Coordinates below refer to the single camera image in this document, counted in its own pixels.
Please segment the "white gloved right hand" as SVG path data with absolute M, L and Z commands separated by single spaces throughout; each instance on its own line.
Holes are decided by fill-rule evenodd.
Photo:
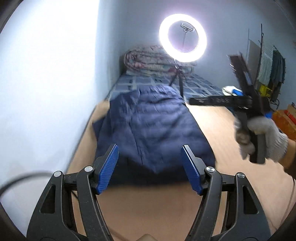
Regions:
M 240 154 L 243 160 L 255 153 L 255 145 L 251 141 L 251 133 L 263 134 L 265 136 L 266 159 L 279 162 L 287 152 L 288 137 L 281 133 L 274 121 L 265 116 L 251 118 L 247 122 L 248 130 L 242 129 L 239 119 L 234 120 L 235 139 L 240 147 Z

